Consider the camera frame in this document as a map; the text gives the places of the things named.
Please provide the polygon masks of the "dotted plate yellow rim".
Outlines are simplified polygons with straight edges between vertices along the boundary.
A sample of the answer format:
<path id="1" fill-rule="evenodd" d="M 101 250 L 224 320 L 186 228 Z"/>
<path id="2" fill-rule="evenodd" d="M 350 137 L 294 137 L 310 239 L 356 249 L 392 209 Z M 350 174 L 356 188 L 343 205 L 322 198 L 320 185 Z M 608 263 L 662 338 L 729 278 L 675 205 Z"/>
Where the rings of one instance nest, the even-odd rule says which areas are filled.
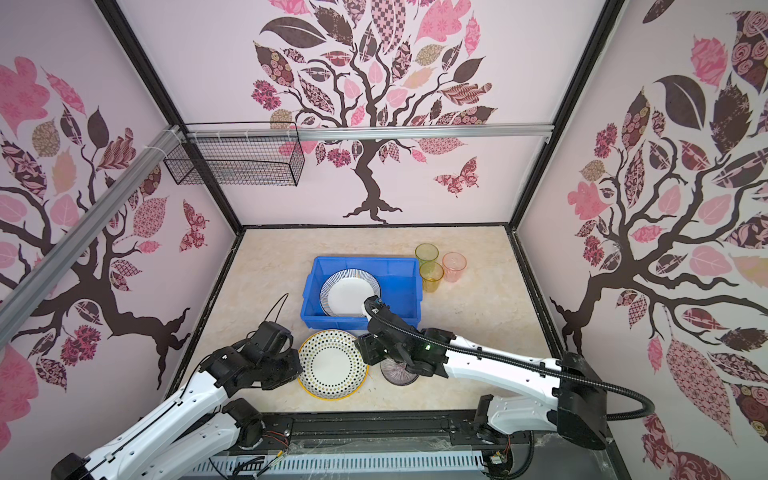
<path id="1" fill-rule="evenodd" d="M 303 369 L 298 381 L 310 396 L 338 401 L 355 394 L 364 384 L 369 366 L 356 348 L 357 337 L 343 330 L 323 330 L 299 348 Z"/>

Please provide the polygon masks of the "black striped rim white plate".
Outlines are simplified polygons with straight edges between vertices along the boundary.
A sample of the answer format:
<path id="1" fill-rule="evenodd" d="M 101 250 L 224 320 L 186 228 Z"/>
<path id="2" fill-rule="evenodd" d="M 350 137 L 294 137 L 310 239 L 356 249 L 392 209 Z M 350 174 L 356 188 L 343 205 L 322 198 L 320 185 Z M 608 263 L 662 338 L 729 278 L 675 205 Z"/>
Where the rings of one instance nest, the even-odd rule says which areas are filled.
<path id="1" fill-rule="evenodd" d="M 345 269 L 325 281 L 319 298 L 327 316 L 364 317 L 363 302 L 373 295 L 381 295 L 381 287 L 373 275 L 360 269 Z"/>

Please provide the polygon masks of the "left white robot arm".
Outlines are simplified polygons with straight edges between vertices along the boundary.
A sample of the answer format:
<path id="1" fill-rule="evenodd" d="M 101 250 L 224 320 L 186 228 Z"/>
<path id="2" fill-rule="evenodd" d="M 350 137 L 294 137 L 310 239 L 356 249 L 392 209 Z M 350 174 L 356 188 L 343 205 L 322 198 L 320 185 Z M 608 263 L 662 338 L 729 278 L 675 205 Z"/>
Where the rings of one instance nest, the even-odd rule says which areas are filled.
<path id="1" fill-rule="evenodd" d="M 52 468 L 53 479 L 178 479 L 204 459 L 232 447 L 252 449 L 266 433 L 263 415 L 234 395 L 270 391 L 298 378 L 291 348 L 253 358 L 226 346 L 204 358 L 187 383 L 132 427 L 81 457 L 70 453 Z"/>

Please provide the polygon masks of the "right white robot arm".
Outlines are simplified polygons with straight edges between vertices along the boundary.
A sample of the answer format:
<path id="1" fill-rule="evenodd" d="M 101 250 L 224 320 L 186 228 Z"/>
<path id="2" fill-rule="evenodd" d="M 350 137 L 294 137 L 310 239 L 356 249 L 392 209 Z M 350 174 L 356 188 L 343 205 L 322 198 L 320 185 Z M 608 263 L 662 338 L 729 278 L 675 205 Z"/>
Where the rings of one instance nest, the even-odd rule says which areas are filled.
<path id="1" fill-rule="evenodd" d="M 510 392 L 510 397 L 481 402 L 483 428 L 505 435 L 556 432 L 590 450 L 604 450 L 609 443 L 607 391 L 576 354 L 525 357 L 436 328 L 402 333 L 379 327 L 358 337 L 355 347 L 371 366 L 391 359 L 418 376 L 473 380 Z"/>

